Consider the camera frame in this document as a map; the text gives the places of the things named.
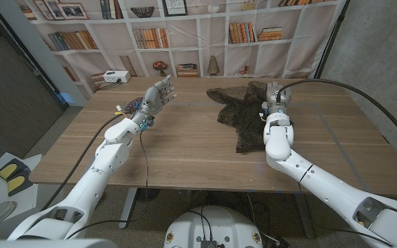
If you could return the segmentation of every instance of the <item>picture frame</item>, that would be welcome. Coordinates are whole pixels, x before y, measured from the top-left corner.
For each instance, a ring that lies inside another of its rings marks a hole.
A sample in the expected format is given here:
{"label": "picture frame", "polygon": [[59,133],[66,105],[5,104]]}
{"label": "picture frame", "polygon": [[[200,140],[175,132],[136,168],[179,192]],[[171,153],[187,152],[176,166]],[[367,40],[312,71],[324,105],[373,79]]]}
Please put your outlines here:
{"label": "picture frame", "polygon": [[43,0],[43,2],[47,5],[47,8],[50,10],[55,20],[65,19],[57,5],[59,3],[59,0]]}
{"label": "picture frame", "polygon": [[48,9],[47,5],[42,0],[34,0],[34,4],[38,8],[38,11],[42,13],[46,20],[54,21],[54,17],[50,10]]}
{"label": "picture frame", "polygon": [[57,5],[65,20],[88,20],[82,3],[58,3]]}
{"label": "picture frame", "polygon": [[186,0],[162,0],[166,17],[187,15]]}

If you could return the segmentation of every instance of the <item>table leg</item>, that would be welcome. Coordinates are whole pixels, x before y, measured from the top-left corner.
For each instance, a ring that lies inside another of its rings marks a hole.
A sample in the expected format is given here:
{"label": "table leg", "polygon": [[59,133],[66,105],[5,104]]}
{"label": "table leg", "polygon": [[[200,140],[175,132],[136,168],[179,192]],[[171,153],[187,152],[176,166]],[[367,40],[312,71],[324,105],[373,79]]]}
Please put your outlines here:
{"label": "table leg", "polygon": [[[131,219],[132,210],[134,209],[134,204],[136,202],[137,197],[137,188],[128,188],[127,198],[125,199],[125,203],[123,204],[123,210],[121,215],[121,220],[129,220]],[[128,223],[119,223],[120,229],[127,228]]]}
{"label": "table leg", "polygon": [[308,238],[315,238],[314,227],[312,226],[312,221],[310,220],[309,208],[307,207],[306,199],[302,194],[294,194],[294,196],[305,235]]}

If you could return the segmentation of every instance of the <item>bowl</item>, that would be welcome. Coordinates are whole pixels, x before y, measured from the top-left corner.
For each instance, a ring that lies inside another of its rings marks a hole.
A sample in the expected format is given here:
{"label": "bowl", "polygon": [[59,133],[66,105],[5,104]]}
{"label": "bowl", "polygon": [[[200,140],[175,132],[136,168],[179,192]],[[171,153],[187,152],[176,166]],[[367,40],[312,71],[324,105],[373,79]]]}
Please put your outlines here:
{"label": "bowl", "polygon": [[154,7],[131,8],[131,11],[136,14],[138,18],[148,18],[151,17],[154,12]]}

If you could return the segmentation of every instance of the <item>white box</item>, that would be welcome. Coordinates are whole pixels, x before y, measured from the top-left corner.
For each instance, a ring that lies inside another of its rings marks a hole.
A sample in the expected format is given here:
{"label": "white box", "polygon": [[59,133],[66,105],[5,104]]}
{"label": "white box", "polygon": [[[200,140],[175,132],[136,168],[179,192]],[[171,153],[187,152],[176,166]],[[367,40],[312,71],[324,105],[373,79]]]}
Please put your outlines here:
{"label": "white box", "polygon": [[116,83],[118,79],[121,80],[121,83],[127,83],[131,78],[131,74],[128,71],[107,71],[103,78],[107,83]]}

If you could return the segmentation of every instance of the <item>bookshelf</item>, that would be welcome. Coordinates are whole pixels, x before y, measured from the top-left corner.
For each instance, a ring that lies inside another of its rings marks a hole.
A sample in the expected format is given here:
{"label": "bookshelf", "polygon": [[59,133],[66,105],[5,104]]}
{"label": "bookshelf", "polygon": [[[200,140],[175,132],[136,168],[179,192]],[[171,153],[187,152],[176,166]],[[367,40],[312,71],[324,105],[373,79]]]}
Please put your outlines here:
{"label": "bookshelf", "polygon": [[[217,76],[289,78],[310,75],[318,66],[314,58],[323,53],[328,34],[345,4],[345,0],[336,0],[278,7],[280,0],[266,0],[254,1],[256,10],[241,11],[241,0],[213,0],[220,9],[208,14],[210,0],[201,1],[205,5],[202,14],[165,17],[162,0],[119,0],[123,19],[105,20],[99,0],[85,0],[82,4],[89,20],[49,21],[38,12],[33,0],[25,0],[37,17],[30,22],[45,42],[51,44],[47,37],[50,32],[87,30],[92,36],[98,50],[52,51],[62,66],[75,73],[74,77],[79,79],[75,84],[87,98],[94,94],[90,75],[102,70],[125,70],[120,56],[129,57],[138,76],[159,75],[152,63],[162,60],[170,66],[165,72],[172,76],[177,76],[176,65],[195,63],[199,76],[208,77],[207,67],[212,55],[216,56],[220,69]],[[138,18],[130,10],[147,6],[155,7],[150,18]],[[263,28],[283,27],[283,36],[277,41],[232,44],[228,28],[231,22],[252,22],[257,34]],[[132,32],[136,28],[167,29],[171,47],[138,49]],[[250,67],[249,73],[239,74],[245,65]]]}

